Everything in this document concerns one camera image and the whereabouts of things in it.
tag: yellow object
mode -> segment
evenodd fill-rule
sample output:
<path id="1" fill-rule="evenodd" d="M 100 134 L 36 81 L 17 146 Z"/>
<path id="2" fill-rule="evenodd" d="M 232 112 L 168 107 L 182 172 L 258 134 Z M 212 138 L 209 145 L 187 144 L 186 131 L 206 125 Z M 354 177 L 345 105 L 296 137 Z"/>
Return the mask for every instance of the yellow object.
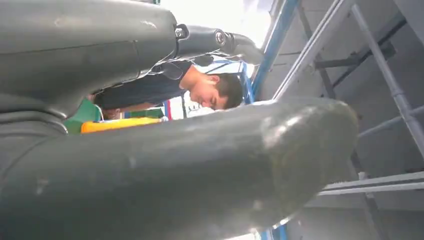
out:
<path id="1" fill-rule="evenodd" d="M 141 126 L 147 124 L 160 123 L 159 118 L 140 117 L 140 118 L 126 118 L 118 120 L 106 120 L 100 122 L 88 121 L 84 122 L 81 126 L 81 133 L 93 133 L 99 131 L 106 131 L 112 129 L 128 128 L 134 126 Z"/>

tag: dark hair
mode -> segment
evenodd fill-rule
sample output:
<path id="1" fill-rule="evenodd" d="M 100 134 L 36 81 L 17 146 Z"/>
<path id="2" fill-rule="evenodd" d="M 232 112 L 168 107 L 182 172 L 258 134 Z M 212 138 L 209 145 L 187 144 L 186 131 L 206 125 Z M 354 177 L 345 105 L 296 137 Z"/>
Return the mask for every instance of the dark hair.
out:
<path id="1" fill-rule="evenodd" d="M 239 73 L 217 73 L 209 75 L 219 77 L 219 82 L 215 87 L 220 97 L 228 98 L 224 109 L 235 108 L 242 103 L 243 89 Z"/>

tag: green object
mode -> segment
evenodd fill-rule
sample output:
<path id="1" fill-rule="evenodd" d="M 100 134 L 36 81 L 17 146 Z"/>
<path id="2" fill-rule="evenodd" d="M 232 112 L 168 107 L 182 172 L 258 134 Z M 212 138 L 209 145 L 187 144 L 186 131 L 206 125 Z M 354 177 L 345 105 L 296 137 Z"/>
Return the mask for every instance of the green object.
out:
<path id="1" fill-rule="evenodd" d="M 130 118 L 154 118 L 154 119 L 160 119 L 164 116 L 164 113 L 160 108 L 156 109 L 149 109 L 149 110 L 143 110 L 143 111 L 133 111 L 129 113 Z"/>
<path id="2" fill-rule="evenodd" d="M 70 134 L 79 134 L 83 123 L 99 120 L 101 120 L 99 109 L 85 98 L 76 114 L 66 120 L 64 124 Z"/>

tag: man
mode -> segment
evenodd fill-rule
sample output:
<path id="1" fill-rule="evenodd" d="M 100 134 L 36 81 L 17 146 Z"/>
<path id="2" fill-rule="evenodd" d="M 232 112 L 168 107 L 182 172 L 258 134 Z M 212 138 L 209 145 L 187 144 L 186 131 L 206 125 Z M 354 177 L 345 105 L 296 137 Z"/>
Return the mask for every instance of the man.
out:
<path id="1" fill-rule="evenodd" d="M 168 99 L 190 92 L 192 101 L 203 107 L 230 109 L 243 100 L 243 90 L 238 74 L 208 75 L 198 71 L 190 61 L 174 64 L 182 70 L 179 79 L 164 74 L 146 75 L 118 87 L 110 87 L 94 96 L 93 102 L 103 109 L 106 117 L 118 113 L 142 111 Z"/>

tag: bright light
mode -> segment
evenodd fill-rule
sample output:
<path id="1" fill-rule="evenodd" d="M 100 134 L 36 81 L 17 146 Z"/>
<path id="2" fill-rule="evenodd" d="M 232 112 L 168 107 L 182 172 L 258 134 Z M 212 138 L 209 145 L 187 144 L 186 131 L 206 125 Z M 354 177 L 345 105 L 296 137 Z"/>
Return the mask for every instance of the bright light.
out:
<path id="1" fill-rule="evenodd" d="M 226 240 L 256 240 L 256 236 L 254 234 L 246 234 L 243 236 L 236 236 L 233 238 L 228 238 Z"/>
<path id="2" fill-rule="evenodd" d="M 258 0 L 246 11 L 243 0 L 162 0 L 160 5 L 169 9 L 178 23 L 242 34 L 259 48 L 271 24 L 267 11 L 257 11 Z"/>

